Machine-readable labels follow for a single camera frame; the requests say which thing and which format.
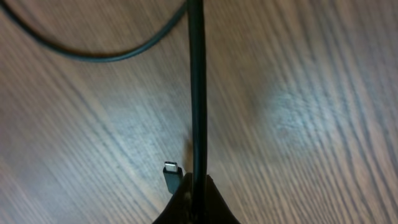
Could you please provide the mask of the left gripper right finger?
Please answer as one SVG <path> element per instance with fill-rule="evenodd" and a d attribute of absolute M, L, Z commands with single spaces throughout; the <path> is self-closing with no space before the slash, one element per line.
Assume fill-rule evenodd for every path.
<path fill-rule="evenodd" d="M 206 176 L 205 215 L 208 224 L 239 224 L 210 175 Z"/>

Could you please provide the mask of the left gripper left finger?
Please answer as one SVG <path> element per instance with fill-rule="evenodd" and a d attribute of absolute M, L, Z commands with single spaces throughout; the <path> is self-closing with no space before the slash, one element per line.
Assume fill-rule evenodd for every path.
<path fill-rule="evenodd" d="M 187 173 L 153 224 L 189 224 L 192 219 L 192 173 Z"/>

